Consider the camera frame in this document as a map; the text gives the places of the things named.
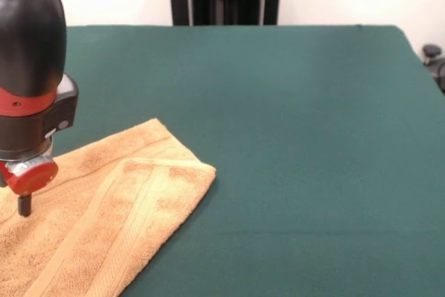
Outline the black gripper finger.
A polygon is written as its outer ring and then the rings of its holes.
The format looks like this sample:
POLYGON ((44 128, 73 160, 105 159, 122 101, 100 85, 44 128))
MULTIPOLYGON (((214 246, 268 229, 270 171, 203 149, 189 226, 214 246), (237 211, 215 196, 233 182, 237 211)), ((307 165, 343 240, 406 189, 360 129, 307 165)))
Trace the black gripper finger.
POLYGON ((29 217, 31 215, 32 195, 20 195, 17 199, 17 211, 22 217, 29 217))

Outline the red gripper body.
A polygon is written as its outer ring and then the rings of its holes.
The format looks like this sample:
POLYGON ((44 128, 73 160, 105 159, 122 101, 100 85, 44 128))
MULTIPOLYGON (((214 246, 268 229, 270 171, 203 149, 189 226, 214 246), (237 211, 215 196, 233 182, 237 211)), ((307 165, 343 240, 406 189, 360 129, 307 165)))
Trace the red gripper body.
POLYGON ((29 195, 48 185, 58 173, 51 157, 35 157, 28 161, 1 162, 6 185, 16 195, 29 195))

